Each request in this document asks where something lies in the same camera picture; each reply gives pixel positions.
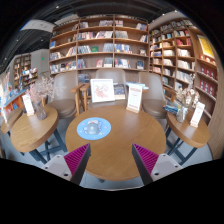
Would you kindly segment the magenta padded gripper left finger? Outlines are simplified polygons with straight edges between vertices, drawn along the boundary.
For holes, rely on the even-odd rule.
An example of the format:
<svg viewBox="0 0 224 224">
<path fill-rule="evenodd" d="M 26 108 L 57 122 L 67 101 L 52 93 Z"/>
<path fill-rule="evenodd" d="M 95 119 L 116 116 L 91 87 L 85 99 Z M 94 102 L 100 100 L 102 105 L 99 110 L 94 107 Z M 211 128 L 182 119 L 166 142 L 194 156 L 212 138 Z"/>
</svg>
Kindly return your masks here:
<svg viewBox="0 0 224 224">
<path fill-rule="evenodd" d="M 90 144 L 83 145 L 65 156 L 56 155 L 42 169 L 79 185 L 91 155 Z"/>
</svg>

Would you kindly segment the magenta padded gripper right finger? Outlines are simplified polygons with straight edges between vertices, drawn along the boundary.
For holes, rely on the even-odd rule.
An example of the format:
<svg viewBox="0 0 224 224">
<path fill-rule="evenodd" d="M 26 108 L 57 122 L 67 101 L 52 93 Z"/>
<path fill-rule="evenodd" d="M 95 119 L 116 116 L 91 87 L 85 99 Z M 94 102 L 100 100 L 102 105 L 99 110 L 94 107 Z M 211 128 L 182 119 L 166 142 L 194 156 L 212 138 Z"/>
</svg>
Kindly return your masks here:
<svg viewBox="0 0 224 224">
<path fill-rule="evenodd" d="M 132 144 L 132 155 L 144 185 L 182 169 L 182 166 L 166 153 L 158 155 L 135 143 Z"/>
</svg>

